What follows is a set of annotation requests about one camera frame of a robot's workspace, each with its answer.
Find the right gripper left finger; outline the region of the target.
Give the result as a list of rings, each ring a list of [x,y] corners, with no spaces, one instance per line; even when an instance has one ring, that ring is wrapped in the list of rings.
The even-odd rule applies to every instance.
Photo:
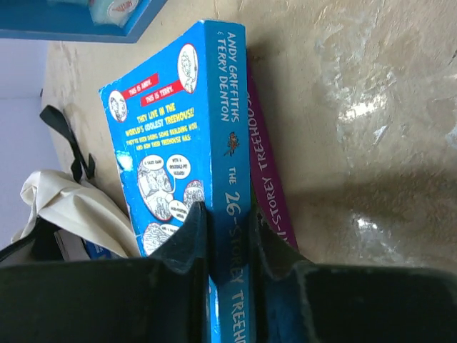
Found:
[[[207,216],[196,202],[151,256],[65,262],[40,223],[1,251],[3,342],[207,342]]]

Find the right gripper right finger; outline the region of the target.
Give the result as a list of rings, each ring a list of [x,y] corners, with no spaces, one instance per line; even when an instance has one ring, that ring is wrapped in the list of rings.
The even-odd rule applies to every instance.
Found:
[[[456,275],[417,267],[315,264],[253,209],[258,342],[454,342]]]

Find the blue glossy comic book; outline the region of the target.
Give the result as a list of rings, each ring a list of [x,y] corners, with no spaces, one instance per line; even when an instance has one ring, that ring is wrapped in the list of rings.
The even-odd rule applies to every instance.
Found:
[[[85,239],[82,240],[84,249],[88,254],[90,259],[93,260],[101,260],[101,259],[119,259],[120,256],[111,252],[110,250],[103,248],[97,244],[92,242],[86,241]]]

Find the light blue activity book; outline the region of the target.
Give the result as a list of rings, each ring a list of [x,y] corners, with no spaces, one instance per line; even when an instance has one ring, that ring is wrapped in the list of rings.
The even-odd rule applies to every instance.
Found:
[[[209,213],[212,342],[253,342],[246,30],[197,21],[99,90],[140,254],[150,256],[191,206]]]

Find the colourful box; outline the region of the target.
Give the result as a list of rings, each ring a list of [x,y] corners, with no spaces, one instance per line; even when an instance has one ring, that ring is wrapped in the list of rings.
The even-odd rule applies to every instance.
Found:
[[[247,66],[246,70],[253,192],[272,230],[291,247],[298,249],[251,67]]]

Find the beige student backpack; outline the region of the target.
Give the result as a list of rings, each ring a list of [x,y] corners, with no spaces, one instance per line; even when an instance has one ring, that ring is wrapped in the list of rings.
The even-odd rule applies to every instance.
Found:
[[[70,173],[44,169],[33,172],[24,182],[21,198],[30,207],[29,220],[1,250],[1,265],[93,260],[84,249],[83,239],[120,258],[139,257],[129,218],[91,184],[96,162],[82,154],[64,114],[48,105],[40,117],[67,140],[74,160]]]

